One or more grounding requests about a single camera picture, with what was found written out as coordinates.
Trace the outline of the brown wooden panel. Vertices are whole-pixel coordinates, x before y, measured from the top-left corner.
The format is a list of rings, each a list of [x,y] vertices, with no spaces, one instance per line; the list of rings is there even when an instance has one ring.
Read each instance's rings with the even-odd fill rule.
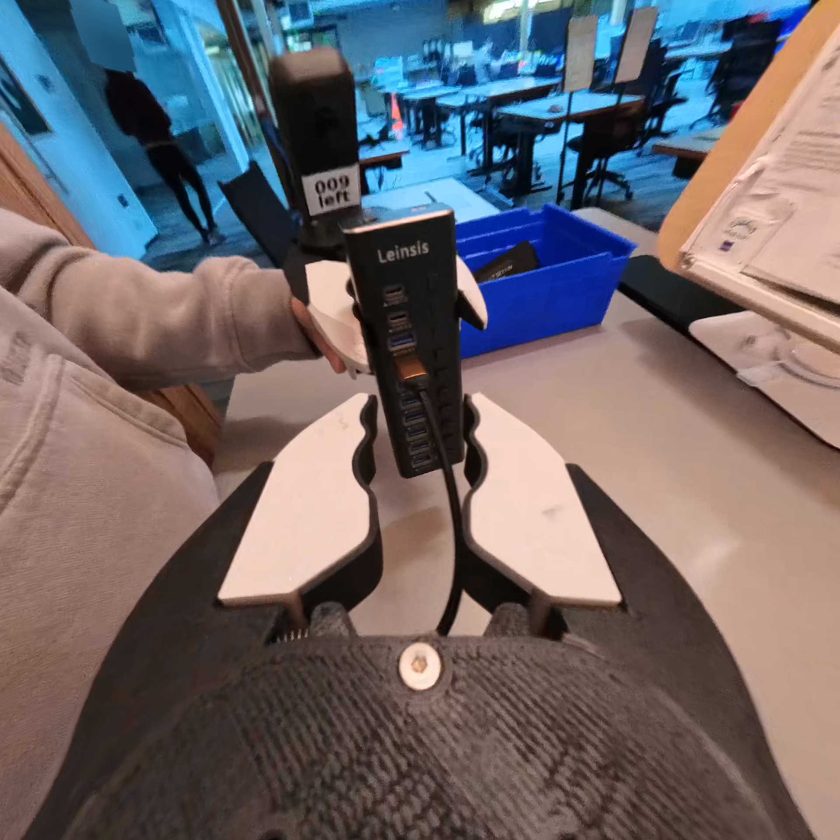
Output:
[[[31,221],[55,229],[72,245],[94,249],[78,221],[48,185],[5,125],[1,128],[1,205]],[[147,403],[171,414],[185,431],[191,450],[213,466],[222,437],[222,419],[200,385],[137,392]]]

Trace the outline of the blue plastic bin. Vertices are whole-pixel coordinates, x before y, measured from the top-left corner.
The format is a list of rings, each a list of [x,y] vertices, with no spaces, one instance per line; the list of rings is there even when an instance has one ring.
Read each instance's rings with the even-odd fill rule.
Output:
[[[554,204],[458,223],[458,256],[473,271],[528,240],[541,267],[479,284],[485,330],[462,322],[463,359],[602,323],[637,243]]]

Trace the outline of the wooden clipboard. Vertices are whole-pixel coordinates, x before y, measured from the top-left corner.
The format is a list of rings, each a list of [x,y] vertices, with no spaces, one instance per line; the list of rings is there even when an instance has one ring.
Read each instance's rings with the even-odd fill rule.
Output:
[[[839,2],[818,2],[773,58],[663,222],[657,257],[664,268],[683,274],[681,248],[749,163],[771,125],[816,66],[838,26]]]

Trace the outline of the wooden work table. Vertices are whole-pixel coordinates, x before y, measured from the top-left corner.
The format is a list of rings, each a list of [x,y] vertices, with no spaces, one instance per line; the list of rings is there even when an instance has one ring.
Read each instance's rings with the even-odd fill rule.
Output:
[[[543,98],[561,84],[559,77],[518,77],[462,88],[456,94],[437,98],[436,104],[440,109],[461,118],[463,133],[466,131],[466,117],[473,112],[479,114],[482,142],[478,164],[468,171],[468,175],[490,175],[497,170],[493,161],[492,142],[497,110],[503,106]]]
[[[570,93],[499,108],[495,134],[512,148],[511,159],[500,163],[501,194],[513,200],[550,192],[556,203],[579,209],[600,206],[612,186],[633,201],[632,183],[612,164],[636,149],[646,118],[644,97],[615,93]],[[552,187],[541,178],[536,148],[539,139],[555,135],[562,144]]]

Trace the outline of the black usb hub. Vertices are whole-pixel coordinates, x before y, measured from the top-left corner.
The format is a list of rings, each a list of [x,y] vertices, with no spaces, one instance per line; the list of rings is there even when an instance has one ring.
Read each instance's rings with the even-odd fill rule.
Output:
[[[342,225],[353,297],[381,396],[396,467],[409,479],[439,468],[420,396],[400,366],[419,363],[450,464],[465,456],[455,213],[431,203],[374,210]]]

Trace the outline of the person's left forearm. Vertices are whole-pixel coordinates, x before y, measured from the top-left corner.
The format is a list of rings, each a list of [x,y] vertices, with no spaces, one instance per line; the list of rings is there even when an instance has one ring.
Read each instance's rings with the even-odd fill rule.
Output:
[[[52,228],[1,212],[2,326],[17,320],[42,343],[74,347],[132,391],[220,382],[319,356],[284,273],[241,257],[191,273],[71,245]]]

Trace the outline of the person's left hand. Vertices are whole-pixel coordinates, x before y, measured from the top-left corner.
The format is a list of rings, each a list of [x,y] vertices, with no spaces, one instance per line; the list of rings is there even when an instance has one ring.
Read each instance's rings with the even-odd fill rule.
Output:
[[[301,330],[306,334],[308,341],[313,347],[317,349],[321,357],[323,357],[329,363],[329,366],[332,369],[332,371],[338,375],[346,373],[346,364],[336,353],[335,349],[330,345],[330,343],[321,335],[320,331],[316,327],[315,322],[312,320],[312,316],[308,307],[302,301],[298,300],[295,297],[291,298],[290,307],[291,311],[294,313],[298,325],[300,326]]]

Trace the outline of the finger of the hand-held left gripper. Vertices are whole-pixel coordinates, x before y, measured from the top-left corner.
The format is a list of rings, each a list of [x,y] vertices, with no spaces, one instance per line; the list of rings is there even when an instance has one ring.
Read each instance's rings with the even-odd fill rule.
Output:
[[[456,318],[476,330],[488,325],[488,310],[480,285],[460,256],[455,258],[457,298]]]
[[[344,363],[350,377],[372,375],[347,263],[320,260],[306,265],[308,311],[315,329]]]

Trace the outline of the black flat device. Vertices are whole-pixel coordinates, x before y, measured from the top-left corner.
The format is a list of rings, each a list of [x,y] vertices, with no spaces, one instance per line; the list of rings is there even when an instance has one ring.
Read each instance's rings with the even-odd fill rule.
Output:
[[[536,249],[528,240],[524,240],[493,258],[485,265],[475,269],[473,277],[477,284],[506,277],[529,273],[541,267]]]

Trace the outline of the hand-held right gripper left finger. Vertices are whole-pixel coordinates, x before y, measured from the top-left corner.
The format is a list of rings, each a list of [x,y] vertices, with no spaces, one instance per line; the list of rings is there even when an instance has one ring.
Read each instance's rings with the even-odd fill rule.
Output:
[[[225,607],[279,605],[299,627],[379,584],[382,534],[371,483],[379,404],[357,394],[295,436],[266,482],[217,593]]]

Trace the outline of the person's grey sweatshirt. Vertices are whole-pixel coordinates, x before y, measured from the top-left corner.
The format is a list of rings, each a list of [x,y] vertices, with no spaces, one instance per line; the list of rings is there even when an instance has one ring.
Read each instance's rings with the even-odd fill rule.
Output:
[[[121,625],[218,496],[182,427],[2,291],[1,830],[21,838]]]

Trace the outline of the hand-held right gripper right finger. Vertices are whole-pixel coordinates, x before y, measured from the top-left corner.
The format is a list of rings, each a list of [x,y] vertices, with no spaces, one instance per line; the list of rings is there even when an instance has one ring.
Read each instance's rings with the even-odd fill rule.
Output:
[[[564,607],[621,607],[564,458],[480,393],[465,397],[464,432],[461,584],[469,598],[488,613],[524,606],[531,627]]]

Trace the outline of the white clipboard stand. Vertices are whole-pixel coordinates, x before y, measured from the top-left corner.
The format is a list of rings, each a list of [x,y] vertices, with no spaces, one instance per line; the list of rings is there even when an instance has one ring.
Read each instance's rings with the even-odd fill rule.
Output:
[[[836,354],[750,311],[694,321],[689,334],[743,384],[839,449]]]

